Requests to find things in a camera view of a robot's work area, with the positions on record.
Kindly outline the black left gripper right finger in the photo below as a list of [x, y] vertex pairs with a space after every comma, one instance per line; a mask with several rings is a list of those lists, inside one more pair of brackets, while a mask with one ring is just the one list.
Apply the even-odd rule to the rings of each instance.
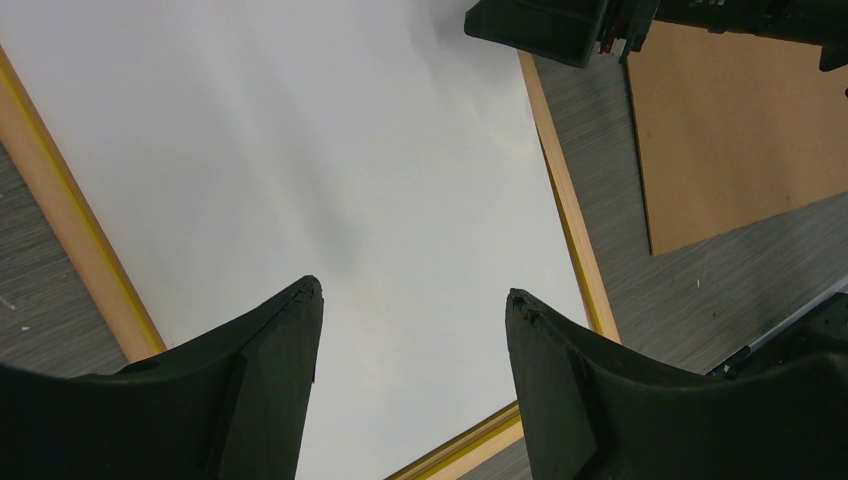
[[847, 475], [847, 352], [725, 380], [628, 349], [523, 290], [505, 324], [536, 479]]

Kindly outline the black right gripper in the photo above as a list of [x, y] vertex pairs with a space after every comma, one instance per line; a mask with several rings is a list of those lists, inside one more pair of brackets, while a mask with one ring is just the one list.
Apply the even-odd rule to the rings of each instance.
[[598, 35], [601, 53], [626, 58], [655, 22], [815, 45], [820, 71], [847, 65], [843, 0], [482, 0], [465, 13], [464, 32], [584, 68]]

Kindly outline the printed photo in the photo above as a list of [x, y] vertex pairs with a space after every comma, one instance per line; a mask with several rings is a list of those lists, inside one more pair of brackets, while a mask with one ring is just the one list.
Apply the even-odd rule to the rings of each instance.
[[468, 9], [1, 5], [166, 345], [320, 280], [301, 479], [385, 478], [511, 403], [511, 289], [586, 323], [518, 54], [466, 36]]

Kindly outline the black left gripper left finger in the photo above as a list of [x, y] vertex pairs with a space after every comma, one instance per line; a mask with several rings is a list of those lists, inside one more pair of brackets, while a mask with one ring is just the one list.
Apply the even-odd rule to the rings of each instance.
[[307, 275], [111, 375], [1, 369], [5, 479], [292, 479], [323, 321]]

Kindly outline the yellow wooden picture frame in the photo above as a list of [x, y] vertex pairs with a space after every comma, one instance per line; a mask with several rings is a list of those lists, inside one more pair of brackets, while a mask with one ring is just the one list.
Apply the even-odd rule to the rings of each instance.
[[[533, 56], [518, 55], [588, 328], [620, 339]], [[1, 143], [127, 359], [161, 353], [160, 334], [8, 57], [1, 58]], [[458, 479], [524, 435], [516, 402], [386, 476]]]

